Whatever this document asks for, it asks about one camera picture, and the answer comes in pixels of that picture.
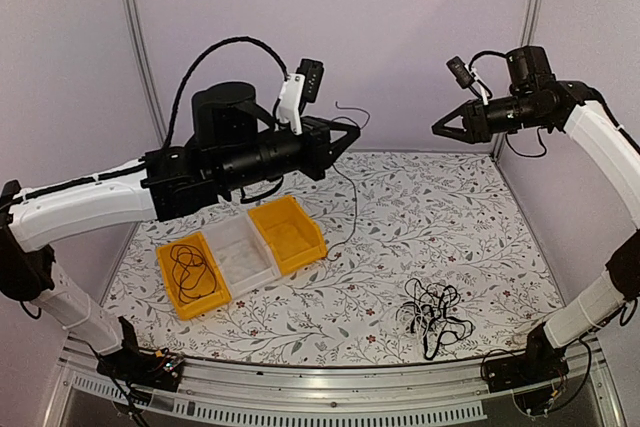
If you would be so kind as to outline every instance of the gray leaf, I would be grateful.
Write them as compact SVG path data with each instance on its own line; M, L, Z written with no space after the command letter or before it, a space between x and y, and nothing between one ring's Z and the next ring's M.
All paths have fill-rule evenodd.
M291 353L295 354L297 351L299 351L302 348L302 342L300 342L299 340L293 344L293 347L291 348Z

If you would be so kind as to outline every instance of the vertical metal post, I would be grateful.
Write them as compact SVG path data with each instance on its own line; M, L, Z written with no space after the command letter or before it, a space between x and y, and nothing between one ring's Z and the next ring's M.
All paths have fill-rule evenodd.
M151 73L151 64L147 56L147 48L142 35L142 26L140 24L140 14L138 12L138 4L136 0L122 0L124 5L127 25L129 27L129 35L131 36L131 44L138 65L138 73L140 81L147 101L151 122L158 138L158 144L162 145L167 135L167 126L162 115L160 102L158 101L158 93Z
M533 38L538 25L538 17L540 15L540 6L542 0L527 0L527 9L525 12L524 26L522 28L522 36L520 37L520 46L530 45L533 42ZM502 151L505 145L505 135L498 134L496 141L491 150L491 156L496 162L500 162Z

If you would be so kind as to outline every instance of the orange container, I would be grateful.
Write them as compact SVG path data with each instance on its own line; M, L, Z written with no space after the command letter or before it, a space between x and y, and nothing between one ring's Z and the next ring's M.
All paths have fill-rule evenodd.
M282 275L327 256L320 228L292 196L254 207L248 214L273 252Z
M229 289L200 232L158 247L156 254L167 295L182 320L231 301Z

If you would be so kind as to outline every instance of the floral tablecloth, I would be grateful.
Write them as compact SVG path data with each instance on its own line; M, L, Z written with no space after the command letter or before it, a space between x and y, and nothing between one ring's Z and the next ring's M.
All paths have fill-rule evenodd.
M316 262L222 308L181 321L167 298L155 248L237 215L221 203L170 222L142 224L105 307L135 326L142 345L188 355L276 364L423 361L422 345L397 320L404 285L451 284L455 315L475 331L435 360L523 347L532 324L561 301L520 212L486 155L347 153L341 172L358 188L353 239ZM352 186L335 171L314 183L290 174L292 194L329 246L354 220Z

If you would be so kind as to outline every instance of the table surface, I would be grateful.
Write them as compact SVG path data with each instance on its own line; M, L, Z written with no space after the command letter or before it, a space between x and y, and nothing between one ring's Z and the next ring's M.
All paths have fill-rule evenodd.
M454 286L455 316L473 334L435 360L524 346L532 325L561 306L549 269L486 155L348 153L337 163L357 184L354 237L274 284L215 311L181 321L167 298L155 249L252 206L223 203L138 229L106 298L146 347L200 357L299 365L423 361L423 347L396 318L407 280ZM354 221L351 184L335 171L314 183L286 177L328 246Z

